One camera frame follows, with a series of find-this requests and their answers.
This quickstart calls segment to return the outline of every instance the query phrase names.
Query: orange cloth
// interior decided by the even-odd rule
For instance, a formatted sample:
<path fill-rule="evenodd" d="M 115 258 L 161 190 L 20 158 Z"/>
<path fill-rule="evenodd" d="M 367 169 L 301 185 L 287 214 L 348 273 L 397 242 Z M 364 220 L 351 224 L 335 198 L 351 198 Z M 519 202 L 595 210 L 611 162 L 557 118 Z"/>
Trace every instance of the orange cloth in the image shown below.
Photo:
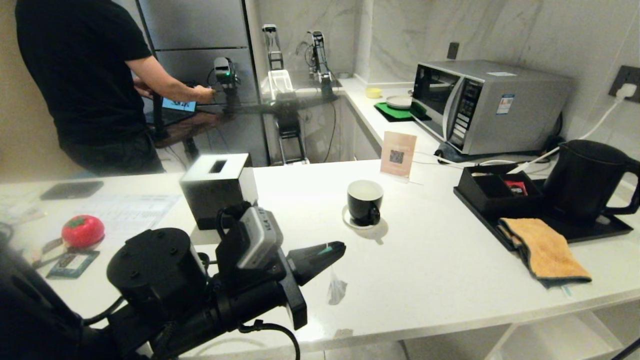
<path fill-rule="evenodd" d="M 589 282 L 591 275 L 574 258 L 564 236 L 538 218 L 501 218 L 498 228 L 522 261 L 546 287 Z"/>

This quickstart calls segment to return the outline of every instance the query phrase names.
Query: refrigerator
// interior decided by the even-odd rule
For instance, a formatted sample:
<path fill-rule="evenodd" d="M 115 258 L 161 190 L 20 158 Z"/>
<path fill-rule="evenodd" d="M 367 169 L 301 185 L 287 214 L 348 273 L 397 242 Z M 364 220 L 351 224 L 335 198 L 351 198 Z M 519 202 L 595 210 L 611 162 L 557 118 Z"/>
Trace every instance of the refrigerator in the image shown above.
<path fill-rule="evenodd" d="M 226 57 L 234 63 L 240 80 L 240 106 L 260 102 L 243 0 L 139 1 L 139 20 L 148 29 L 148 44 L 169 74 L 185 83 L 207 86 L 214 59 Z M 213 84 L 215 74 L 208 81 Z M 199 110 L 222 111 L 227 102 L 225 94 L 219 86 L 214 88 L 218 90 L 215 104 L 199 106 Z M 196 136 L 194 141 L 201 154 L 248 152 L 254 167 L 270 162 L 259 113 L 238 114 L 233 121 Z"/>

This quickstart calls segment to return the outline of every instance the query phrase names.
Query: red tomato toy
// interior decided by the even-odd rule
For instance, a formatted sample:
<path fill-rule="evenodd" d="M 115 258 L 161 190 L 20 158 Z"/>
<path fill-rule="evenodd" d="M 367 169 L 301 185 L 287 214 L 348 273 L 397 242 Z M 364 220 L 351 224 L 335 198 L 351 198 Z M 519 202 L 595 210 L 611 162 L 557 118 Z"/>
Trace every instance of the red tomato toy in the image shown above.
<path fill-rule="evenodd" d="M 62 240 L 68 247 L 89 247 L 104 238 L 104 224 L 97 217 L 78 215 L 62 227 Z"/>

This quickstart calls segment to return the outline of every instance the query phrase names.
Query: black kettle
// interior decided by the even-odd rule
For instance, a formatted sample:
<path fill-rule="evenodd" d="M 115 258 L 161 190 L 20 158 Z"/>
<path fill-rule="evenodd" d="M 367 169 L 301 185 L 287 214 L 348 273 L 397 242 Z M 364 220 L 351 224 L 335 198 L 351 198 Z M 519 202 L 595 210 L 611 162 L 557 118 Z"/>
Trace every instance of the black kettle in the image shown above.
<path fill-rule="evenodd" d="M 640 179 L 628 206 L 607 207 L 626 172 L 640 178 L 640 162 L 603 143 L 572 140 L 560 145 L 560 157 L 543 192 L 553 211 L 572 222 L 589 224 L 600 215 L 633 214 L 640 207 Z"/>

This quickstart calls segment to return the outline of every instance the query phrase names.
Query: yellow bowl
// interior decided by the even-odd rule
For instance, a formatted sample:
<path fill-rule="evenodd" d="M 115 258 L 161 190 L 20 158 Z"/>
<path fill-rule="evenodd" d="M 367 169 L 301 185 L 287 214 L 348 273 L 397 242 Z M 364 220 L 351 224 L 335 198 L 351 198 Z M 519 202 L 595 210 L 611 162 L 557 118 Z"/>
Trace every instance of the yellow bowl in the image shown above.
<path fill-rule="evenodd" d="M 370 99 L 377 99 L 382 97 L 382 89 L 380 88 L 367 88 L 364 90 L 364 94 Z"/>

